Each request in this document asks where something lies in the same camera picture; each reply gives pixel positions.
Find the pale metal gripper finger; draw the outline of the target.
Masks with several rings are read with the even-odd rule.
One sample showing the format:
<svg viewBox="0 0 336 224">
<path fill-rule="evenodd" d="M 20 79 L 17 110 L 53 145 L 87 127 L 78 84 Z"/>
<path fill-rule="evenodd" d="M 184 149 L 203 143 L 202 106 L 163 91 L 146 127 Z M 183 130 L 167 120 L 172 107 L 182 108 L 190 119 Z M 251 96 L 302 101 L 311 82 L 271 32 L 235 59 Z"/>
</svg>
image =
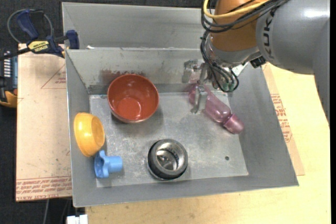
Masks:
<svg viewBox="0 0 336 224">
<path fill-rule="evenodd" d="M 197 114 L 205 110 L 207 95 L 208 93 L 203 85 L 195 86 L 194 106 L 191 109 L 192 113 Z"/>
<path fill-rule="evenodd" d="M 194 68 L 197 66 L 198 60 L 197 59 L 191 59 L 186 62 L 184 62 L 184 71 L 182 75 L 182 82 L 188 83 L 193 72 Z"/>
</svg>

